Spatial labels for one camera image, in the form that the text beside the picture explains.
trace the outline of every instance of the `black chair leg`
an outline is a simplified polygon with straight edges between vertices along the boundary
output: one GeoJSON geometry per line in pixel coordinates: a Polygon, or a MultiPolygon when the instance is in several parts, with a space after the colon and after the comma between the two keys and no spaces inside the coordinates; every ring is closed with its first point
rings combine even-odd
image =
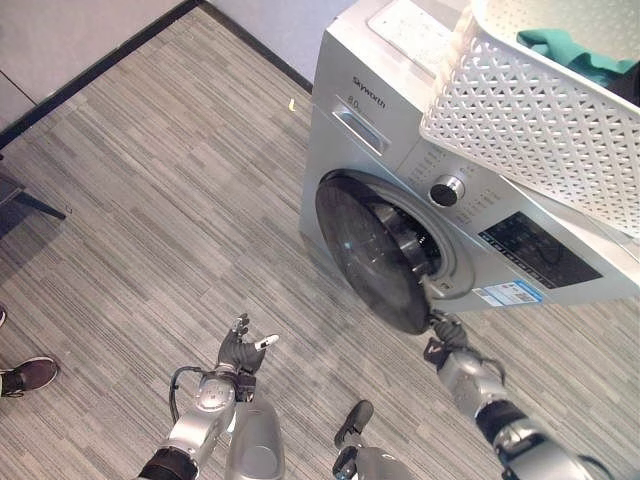
{"type": "Polygon", "coordinates": [[[59,212],[55,208],[50,207],[46,203],[41,202],[37,198],[34,198],[31,195],[29,195],[28,193],[21,192],[18,195],[16,195],[13,198],[13,200],[15,200],[18,203],[21,203],[22,205],[33,207],[36,210],[40,210],[41,212],[44,212],[48,215],[59,218],[60,220],[64,220],[65,218],[67,218],[67,216],[64,213],[59,212]]]}

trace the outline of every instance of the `brand logo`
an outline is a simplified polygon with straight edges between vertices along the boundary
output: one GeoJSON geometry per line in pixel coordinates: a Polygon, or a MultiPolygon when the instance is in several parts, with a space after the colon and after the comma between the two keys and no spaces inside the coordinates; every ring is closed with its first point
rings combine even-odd
{"type": "Polygon", "coordinates": [[[353,77],[353,83],[360,89],[361,92],[364,92],[366,95],[371,98],[374,102],[376,102],[380,107],[385,108],[387,105],[384,103],[379,96],[377,96],[373,91],[369,90],[367,86],[360,81],[358,77],[353,77]]]}

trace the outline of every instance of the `shoe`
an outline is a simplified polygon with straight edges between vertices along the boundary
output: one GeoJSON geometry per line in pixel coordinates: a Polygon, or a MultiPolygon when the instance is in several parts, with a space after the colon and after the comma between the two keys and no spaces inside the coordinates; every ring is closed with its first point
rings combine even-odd
{"type": "Polygon", "coordinates": [[[49,357],[34,357],[11,370],[0,370],[2,373],[2,396],[21,397],[23,392],[38,390],[49,385],[59,367],[49,357]]]}
{"type": "Polygon", "coordinates": [[[339,450],[344,443],[344,437],[347,433],[361,434],[364,427],[369,423],[373,416],[373,404],[369,400],[360,400],[355,407],[351,409],[347,419],[344,421],[338,433],[333,439],[333,444],[339,450]]]}
{"type": "Polygon", "coordinates": [[[0,303],[0,327],[4,325],[4,321],[7,319],[7,307],[0,303]]]}

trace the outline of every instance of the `front-loading washing machine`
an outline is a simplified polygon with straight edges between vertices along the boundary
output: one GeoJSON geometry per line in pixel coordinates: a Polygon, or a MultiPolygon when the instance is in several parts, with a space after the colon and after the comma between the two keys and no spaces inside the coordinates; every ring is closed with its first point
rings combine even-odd
{"type": "MultiPolygon", "coordinates": [[[[301,232],[409,333],[427,329],[431,307],[637,295],[631,237],[420,137],[433,77],[370,28],[388,4],[361,0],[324,34],[301,232]]],[[[415,4],[449,28],[459,15],[451,4],[415,4]]]]}

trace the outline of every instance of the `sticker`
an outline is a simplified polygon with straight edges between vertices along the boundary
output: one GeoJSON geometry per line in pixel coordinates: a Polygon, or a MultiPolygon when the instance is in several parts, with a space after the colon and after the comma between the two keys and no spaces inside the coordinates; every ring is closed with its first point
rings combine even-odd
{"type": "Polygon", "coordinates": [[[492,285],[490,287],[474,288],[473,293],[493,307],[542,302],[540,292],[522,280],[492,285]]]}

